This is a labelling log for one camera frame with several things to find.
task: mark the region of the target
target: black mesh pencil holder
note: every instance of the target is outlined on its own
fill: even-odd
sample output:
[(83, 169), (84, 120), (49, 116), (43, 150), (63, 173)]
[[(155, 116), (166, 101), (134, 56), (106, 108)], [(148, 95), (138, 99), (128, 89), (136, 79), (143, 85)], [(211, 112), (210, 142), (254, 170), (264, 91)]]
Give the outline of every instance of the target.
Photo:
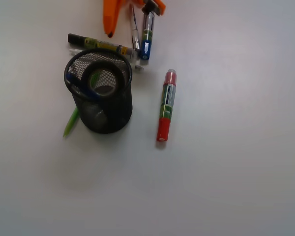
[(127, 59), (100, 48), (75, 55), (64, 72), (64, 82), (82, 122), (90, 130), (105, 134), (122, 129), (130, 120), (131, 80)]

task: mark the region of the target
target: blue pen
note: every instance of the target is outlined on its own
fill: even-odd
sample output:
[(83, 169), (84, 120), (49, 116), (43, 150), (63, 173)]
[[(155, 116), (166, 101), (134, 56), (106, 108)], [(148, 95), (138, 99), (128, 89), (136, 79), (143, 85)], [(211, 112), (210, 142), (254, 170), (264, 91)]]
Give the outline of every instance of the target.
[(67, 73), (66, 74), (67, 80), (74, 84), (81, 92), (83, 92), (86, 96), (91, 97), (93, 99), (98, 99), (98, 95), (90, 90), (86, 84), (84, 84), (81, 80), (79, 80), (74, 74)]
[(149, 15), (144, 15), (141, 49), (141, 59), (143, 60), (149, 59), (153, 38), (154, 18), (154, 12), (150, 12)]

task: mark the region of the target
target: red marker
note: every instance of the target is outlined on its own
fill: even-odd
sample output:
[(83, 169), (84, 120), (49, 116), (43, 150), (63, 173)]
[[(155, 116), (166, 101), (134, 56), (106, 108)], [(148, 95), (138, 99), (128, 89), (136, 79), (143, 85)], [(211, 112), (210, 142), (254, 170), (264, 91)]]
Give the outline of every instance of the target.
[(168, 70), (165, 76), (163, 86), (161, 111), (159, 114), (159, 125), (157, 132), (157, 141), (168, 140), (169, 126), (171, 124), (175, 92), (176, 92), (177, 74), (175, 70)]

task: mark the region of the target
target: marker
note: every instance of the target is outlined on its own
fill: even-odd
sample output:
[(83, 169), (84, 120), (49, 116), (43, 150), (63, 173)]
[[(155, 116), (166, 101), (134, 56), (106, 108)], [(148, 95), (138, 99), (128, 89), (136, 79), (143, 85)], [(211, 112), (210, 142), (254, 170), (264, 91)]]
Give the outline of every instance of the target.
[(171, 124), (175, 92), (176, 92), (177, 74), (175, 70), (168, 70), (165, 76), (165, 82), (162, 93), (161, 111), (159, 114), (159, 124), (156, 140), (159, 142), (168, 140), (169, 126)]
[(136, 15), (134, 13), (133, 4), (130, 4), (130, 13), (131, 13), (131, 30), (132, 30), (132, 47), (134, 51), (139, 55), (140, 54), (140, 38), (137, 28)]
[(154, 12), (150, 12), (148, 15), (144, 15), (141, 48), (141, 58), (143, 60), (149, 59), (153, 38), (154, 18)]
[(99, 41), (94, 38), (82, 37), (75, 34), (68, 34), (68, 43), (86, 48), (106, 48), (113, 50), (121, 55), (125, 56), (128, 61), (135, 62), (137, 60), (137, 54), (132, 48), (124, 47), (122, 45)]

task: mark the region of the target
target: pen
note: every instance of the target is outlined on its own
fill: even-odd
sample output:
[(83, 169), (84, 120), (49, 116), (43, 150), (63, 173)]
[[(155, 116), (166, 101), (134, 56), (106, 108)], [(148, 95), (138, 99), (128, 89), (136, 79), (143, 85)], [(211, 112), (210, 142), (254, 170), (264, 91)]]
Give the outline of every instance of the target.
[(149, 59), (153, 38), (154, 18), (154, 12), (150, 12), (148, 15), (144, 15), (141, 48), (141, 58), (143, 60)]
[(162, 104), (159, 115), (159, 124), (157, 131), (157, 141), (163, 142), (168, 140), (169, 126), (171, 124), (175, 92), (176, 92), (177, 74), (175, 70), (168, 70), (165, 76)]
[(85, 83), (78, 79), (74, 74), (67, 73), (66, 79), (88, 97), (92, 99), (98, 99), (98, 94), (92, 91)]
[(130, 13), (131, 13), (131, 30), (132, 30), (132, 47), (137, 54), (140, 54), (140, 38), (137, 28), (136, 15), (134, 13), (133, 4), (130, 4)]
[(78, 108), (76, 107), (68, 121), (68, 124), (66, 125), (64, 129), (64, 133), (63, 133), (64, 137), (66, 137), (70, 133), (72, 127), (74, 126), (78, 118), (79, 118), (79, 111), (78, 111)]
[[(100, 72), (99, 73), (95, 73), (93, 75), (93, 77), (90, 80), (90, 85), (93, 87), (95, 85), (95, 83), (98, 81), (98, 78), (100, 76)], [(63, 137), (66, 137), (70, 131), (72, 130), (74, 124), (76, 123), (77, 119), (80, 117), (79, 115), (79, 111), (78, 108), (76, 107), (68, 121), (68, 124), (66, 125), (65, 129), (64, 129), (64, 133), (63, 133)]]

